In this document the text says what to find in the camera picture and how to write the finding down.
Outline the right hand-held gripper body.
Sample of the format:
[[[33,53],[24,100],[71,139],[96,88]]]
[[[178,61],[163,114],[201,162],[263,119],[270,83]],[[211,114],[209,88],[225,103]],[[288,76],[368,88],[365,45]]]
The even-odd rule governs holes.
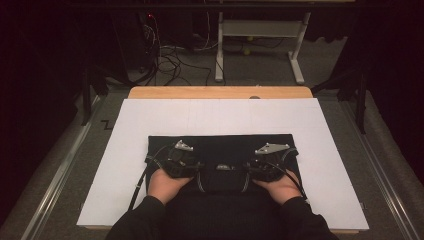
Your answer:
[[[254,158],[246,163],[252,179],[263,182],[278,181],[285,175],[284,160],[289,153],[288,144],[266,143],[254,151]]]

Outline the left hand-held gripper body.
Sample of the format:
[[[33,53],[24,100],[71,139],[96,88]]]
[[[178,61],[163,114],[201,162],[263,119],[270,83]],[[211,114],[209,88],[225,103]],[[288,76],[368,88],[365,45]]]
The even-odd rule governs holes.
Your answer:
[[[202,168],[194,148],[179,140],[168,152],[163,169],[171,178],[191,178]]]

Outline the black knit vest grey trim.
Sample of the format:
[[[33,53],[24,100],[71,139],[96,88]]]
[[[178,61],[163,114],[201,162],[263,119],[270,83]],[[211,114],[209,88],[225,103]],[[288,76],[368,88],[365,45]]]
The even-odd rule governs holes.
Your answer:
[[[288,144],[284,170],[299,172],[290,134],[150,136],[145,163],[152,175],[182,140],[202,168],[165,207],[160,240],[283,240],[279,205],[250,177],[246,163],[266,143]]]

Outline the person's left hand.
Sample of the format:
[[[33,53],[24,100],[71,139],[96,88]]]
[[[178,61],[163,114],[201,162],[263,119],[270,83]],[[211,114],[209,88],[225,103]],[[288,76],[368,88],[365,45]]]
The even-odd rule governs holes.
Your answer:
[[[147,195],[166,205],[190,181],[191,178],[171,178],[163,169],[159,169],[150,178]]]

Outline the black stand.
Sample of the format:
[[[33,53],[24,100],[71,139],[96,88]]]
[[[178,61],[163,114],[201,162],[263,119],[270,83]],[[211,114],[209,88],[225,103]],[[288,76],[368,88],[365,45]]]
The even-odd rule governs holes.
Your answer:
[[[316,94],[324,89],[338,86],[337,99],[339,101],[356,100],[355,123],[361,134],[365,134],[364,117],[365,101],[367,90],[366,74],[360,67],[352,67],[330,77],[328,80],[311,88],[311,92]]]
[[[95,65],[87,65],[82,72],[82,100],[83,100],[83,120],[82,126],[86,126],[91,117],[92,100],[91,90],[97,95],[106,96],[108,87],[102,69]]]

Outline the dark computer tower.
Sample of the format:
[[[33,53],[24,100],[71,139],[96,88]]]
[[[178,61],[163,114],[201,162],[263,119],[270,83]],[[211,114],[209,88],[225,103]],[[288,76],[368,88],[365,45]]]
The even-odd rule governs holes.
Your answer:
[[[126,67],[130,70],[150,69],[154,62],[152,44],[145,35],[144,23],[137,13],[112,15]]]

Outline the aluminium floor rail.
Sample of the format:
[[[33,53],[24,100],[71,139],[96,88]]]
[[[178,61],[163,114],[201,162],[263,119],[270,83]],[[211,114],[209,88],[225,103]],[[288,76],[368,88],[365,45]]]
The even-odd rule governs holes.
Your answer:
[[[370,165],[372,175],[380,188],[380,191],[385,199],[385,202],[397,223],[399,230],[405,240],[421,240],[418,232],[408,216],[407,211],[401,201],[398,193],[395,191],[386,172],[381,165],[379,158],[372,149],[371,143],[365,133],[362,133],[355,121],[354,111],[351,109],[348,102],[341,102],[341,108],[353,126],[355,134],[360,141],[361,148],[364,150],[366,159]]]
[[[91,112],[88,120],[85,121],[83,99],[82,97],[77,98],[75,102],[78,108],[76,116],[48,152],[27,186],[27,198],[35,198],[38,206],[35,210],[31,210],[32,218],[20,240],[37,240],[39,238],[60,197],[79,154],[79,148],[91,128],[91,118],[97,114],[103,99],[96,95],[88,103]]]

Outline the white metal desk frame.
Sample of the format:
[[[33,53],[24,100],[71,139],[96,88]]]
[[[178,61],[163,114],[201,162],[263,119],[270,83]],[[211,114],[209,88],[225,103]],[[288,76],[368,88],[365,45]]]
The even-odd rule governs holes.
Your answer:
[[[225,20],[223,13],[218,18],[217,54],[215,61],[215,80],[224,80],[223,38],[232,37],[270,37],[295,38],[296,46],[287,53],[291,69],[298,85],[305,83],[298,55],[306,34],[311,13],[304,14],[302,20],[296,21],[267,21],[267,20]]]

